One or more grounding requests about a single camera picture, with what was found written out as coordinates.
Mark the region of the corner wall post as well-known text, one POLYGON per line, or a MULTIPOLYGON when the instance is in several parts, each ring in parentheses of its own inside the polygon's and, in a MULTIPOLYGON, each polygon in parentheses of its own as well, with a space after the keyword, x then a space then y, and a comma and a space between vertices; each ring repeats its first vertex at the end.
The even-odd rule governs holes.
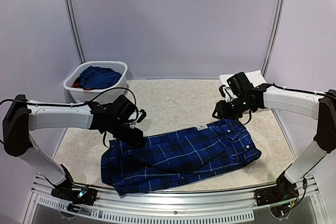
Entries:
POLYGON ((267 70, 268 70, 268 67, 271 61, 272 52, 274 50, 278 30, 280 27, 281 15, 282 15, 282 11, 284 8, 284 2, 285 0, 276 0, 275 12, 274 12, 274 17, 273 17, 272 26, 271 26, 271 34, 270 34, 270 38, 268 41, 265 58, 261 65, 261 74, 263 75, 263 77, 266 76, 266 73, 267 73, 267 70))
POLYGON ((68 16, 70 31, 72 34, 78 61, 80 64, 82 64, 86 62, 86 59, 85 59, 85 54, 83 52, 83 48, 82 48, 81 41, 80 41, 80 36, 79 36, 78 26, 76 22, 73 3, 72 3, 72 0, 64 0, 64 1, 65 1, 67 16, 68 16))

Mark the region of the right corner wall post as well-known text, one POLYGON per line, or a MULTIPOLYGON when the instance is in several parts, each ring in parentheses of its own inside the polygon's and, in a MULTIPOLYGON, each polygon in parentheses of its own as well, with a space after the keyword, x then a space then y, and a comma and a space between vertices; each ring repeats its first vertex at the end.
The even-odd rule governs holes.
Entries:
POLYGON ((285 0, 276 0, 275 12, 274 12, 274 17, 273 17, 272 26, 271 26, 271 34, 270 34, 270 38, 268 41, 265 58, 261 65, 261 74, 263 75, 263 77, 266 76, 266 73, 267 73, 267 70, 268 70, 268 67, 271 61, 272 52, 274 50, 278 30, 280 27, 281 15, 282 15, 282 11, 284 8, 284 2, 285 0))

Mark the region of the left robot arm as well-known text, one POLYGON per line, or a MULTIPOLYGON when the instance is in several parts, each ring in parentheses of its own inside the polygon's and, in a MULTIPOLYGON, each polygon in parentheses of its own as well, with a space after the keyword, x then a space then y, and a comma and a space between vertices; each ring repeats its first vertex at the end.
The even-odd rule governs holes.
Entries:
POLYGON ((5 152, 36 169, 67 200, 78 195, 78 188, 67 169, 56 163, 31 136, 41 129, 79 128, 110 133, 116 140, 132 147, 143 146, 143 132, 136 128, 146 112, 138 109, 126 96, 113 102, 46 103, 29 100, 24 94, 8 99, 10 107, 3 119, 5 152))

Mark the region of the dark blue garment in basket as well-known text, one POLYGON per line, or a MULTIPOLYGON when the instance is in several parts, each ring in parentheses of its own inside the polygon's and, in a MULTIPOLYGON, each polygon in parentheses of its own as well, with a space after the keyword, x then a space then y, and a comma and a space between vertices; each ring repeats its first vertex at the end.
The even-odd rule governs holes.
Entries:
POLYGON ((122 74, 111 68, 90 66, 79 75, 79 87, 82 89, 106 89, 114 86, 122 74))

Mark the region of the blue plaid shirt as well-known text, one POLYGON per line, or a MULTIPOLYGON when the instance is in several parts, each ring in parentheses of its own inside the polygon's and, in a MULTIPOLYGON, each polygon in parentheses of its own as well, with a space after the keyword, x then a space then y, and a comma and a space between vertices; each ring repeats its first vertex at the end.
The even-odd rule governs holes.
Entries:
POLYGON ((195 183, 261 157, 245 126, 229 119, 148 136, 142 148, 110 145, 101 157, 101 180, 120 196, 195 183))

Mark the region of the red garment in basket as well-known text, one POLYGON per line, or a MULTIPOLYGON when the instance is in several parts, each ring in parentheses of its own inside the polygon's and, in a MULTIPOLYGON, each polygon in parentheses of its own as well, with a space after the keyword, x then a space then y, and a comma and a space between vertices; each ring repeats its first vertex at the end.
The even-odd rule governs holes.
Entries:
POLYGON ((78 77, 75 79, 73 84, 71 85, 72 88, 77 88, 77 89, 84 89, 87 90, 88 88, 85 87, 85 85, 81 82, 81 78, 78 77))

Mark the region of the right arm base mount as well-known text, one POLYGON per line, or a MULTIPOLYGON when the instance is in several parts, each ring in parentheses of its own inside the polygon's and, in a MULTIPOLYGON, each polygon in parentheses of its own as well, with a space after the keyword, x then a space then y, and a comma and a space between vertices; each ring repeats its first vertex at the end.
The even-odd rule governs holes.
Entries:
POLYGON ((304 199, 308 183, 303 176, 302 187, 304 189, 302 195, 296 183, 289 182, 284 173, 282 173, 276 180, 276 184, 271 187, 265 187, 254 191, 254 199, 257 206, 272 205, 269 210, 270 213, 277 219, 287 218, 291 211, 298 206, 304 199))

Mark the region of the aluminium front rail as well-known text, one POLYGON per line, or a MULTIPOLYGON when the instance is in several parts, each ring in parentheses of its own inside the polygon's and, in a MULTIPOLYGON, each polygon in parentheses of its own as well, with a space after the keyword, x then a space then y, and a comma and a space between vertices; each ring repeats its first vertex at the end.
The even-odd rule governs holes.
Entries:
POLYGON ((93 205, 77 205, 51 195, 52 187, 37 175, 24 223, 329 223, 312 176, 298 186, 301 202, 282 213, 278 203, 260 206, 255 187, 217 191, 158 191, 120 197, 111 188, 97 187, 93 205))

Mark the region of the white t-shirt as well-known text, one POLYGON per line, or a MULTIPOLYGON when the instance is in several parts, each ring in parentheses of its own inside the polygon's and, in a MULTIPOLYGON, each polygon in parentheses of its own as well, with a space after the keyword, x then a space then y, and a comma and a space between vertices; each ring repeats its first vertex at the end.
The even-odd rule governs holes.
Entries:
MULTIPOLYGON (((229 85, 227 83, 227 80, 232 77, 234 73, 232 74, 221 74, 218 78, 222 85, 225 85, 227 88, 229 88, 229 85)), ((261 70, 251 71, 251 72, 245 72, 245 75, 247 79, 254 85, 254 87, 266 83, 266 80, 264 76, 261 74, 261 70)))

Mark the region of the white plastic laundry basket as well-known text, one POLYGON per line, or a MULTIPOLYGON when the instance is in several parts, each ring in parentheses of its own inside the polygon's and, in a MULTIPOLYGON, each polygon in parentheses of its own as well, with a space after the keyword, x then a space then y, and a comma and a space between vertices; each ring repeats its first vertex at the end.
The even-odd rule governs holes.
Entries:
POLYGON ((128 71, 128 65, 122 61, 88 61, 81 65, 79 65, 71 74, 70 76, 63 82, 63 87, 67 90, 74 101, 76 102, 84 102, 93 99, 95 96, 113 88, 110 91, 107 91, 97 98, 95 101, 98 101, 102 104, 113 102, 119 95, 124 94, 126 92, 126 74, 128 71), (84 90, 84 89, 77 89, 72 88, 71 85, 75 81, 76 78, 79 77, 82 71, 86 68, 93 66, 93 67, 102 67, 102 68, 111 68, 116 72, 122 74, 120 80, 112 87, 106 89, 93 89, 93 90, 84 90))

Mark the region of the left corner wall post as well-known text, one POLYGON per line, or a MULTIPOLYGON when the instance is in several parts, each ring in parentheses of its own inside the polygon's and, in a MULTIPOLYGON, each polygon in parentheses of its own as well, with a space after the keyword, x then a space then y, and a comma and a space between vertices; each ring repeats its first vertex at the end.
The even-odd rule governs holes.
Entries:
POLYGON ((82 48, 81 41, 80 41, 80 36, 79 36, 78 26, 76 22, 73 3, 72 3, 72 0, 64 0, 64 1, 65 1, 67 16, 68 16, 70 31, 72 34, 78 61, 80 64, 82 64, 86 62, 86 59, 85 59, 85 54, 83 52, 83 48, 82 48))

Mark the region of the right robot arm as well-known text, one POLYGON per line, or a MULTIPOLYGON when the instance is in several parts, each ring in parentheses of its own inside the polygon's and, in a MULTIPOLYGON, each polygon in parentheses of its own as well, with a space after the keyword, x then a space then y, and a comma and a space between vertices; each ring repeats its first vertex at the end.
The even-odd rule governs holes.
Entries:
POLYGON ((217 119, 238 120, 245 113, 272 110, 295 161, 271 190, 276 201, 291 194, 292 186, 335 150, 335 90, 305 91, 266 83, 259 70, 219 76, 217 119))

